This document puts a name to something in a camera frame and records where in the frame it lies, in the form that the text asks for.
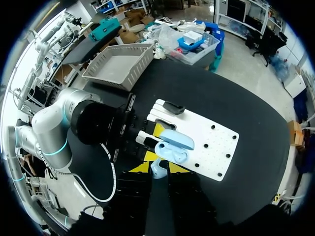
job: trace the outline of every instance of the white perforated board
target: white perforated board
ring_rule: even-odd
[[[194,150],[188,151],[188,160],[177,164],[211,179],[222,181],[233,159],[239,134],[189,110],[176,116],[163,108],[163,104],[164,101],[158,99],[147,120],[153,122],[162,120],[173,124],[176,131],[191,137],[195,144]]]

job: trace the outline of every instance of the cardboard box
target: cardboard box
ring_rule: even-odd
[[[119,21],[120,25],[122,26],[122,29],[129,30],[131,28],[130,25],[130,17],[124,18],[122,21]]]
[[[126,11],[125,15],[130,18],[129,23],[131,27],[142,24],[140,20],[143,18],[143,15],[141,13]]]
[[[154,21],[154,18],[152,16],[145,16],[143,19],[141,19],[141,22],[144,23],[145,25],[153,21]]]
[[[61,84],[65,85],[65,79],[72,71],[72,67],[69,65],[62,65],[59,70],[55,74],[55,79],[59,81]]]
[[[290,129],[290,144],[292,146],[301,146],[303,144],[304,135],[301,125],[292,120],[288,123]]]
[[[135,43],[139,40],[139,37],[136,34],[125,29],[119,31],[119,36],[124,43]]]
[[[119,10],[119,11],[121,11],[121,12],[126,11],[126,9],[125,9],[125,7],[124,7],[124,6],[118,7],[118,10]]]
[[[144,11],[143,8],[140,8],[140,9],[131,9],[131,12],[141,13],[141,15],[142,15],[143,17],[146,15],[146,12]]]

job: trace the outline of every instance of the black chair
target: black chair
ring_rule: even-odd
[[[258,51],[253,53],[252,56],[255,57],[255,54],[261,54],[267,62],[267,67],[269,64],[269,57],[274,56],[279,48],[286,45],[286,41],[287,37],[282,32],[280,32],[279,35],[275,35],[271,29],[266,28],[265,33],[259,42]]]

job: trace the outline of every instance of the white cabinet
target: white cabinet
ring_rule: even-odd
[[[294,65],[290,66],[289,72],[289,78],[285,80],[283,84],[285,90],[291,95],[292,98],[295,98],[306,88],[306,86],[302,76],[295,70]]]

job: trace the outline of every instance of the gray storage bin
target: gray storage bin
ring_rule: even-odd
[[[153,44],[109,46],[90,63],[82,77],[130,91],[153,60]]]

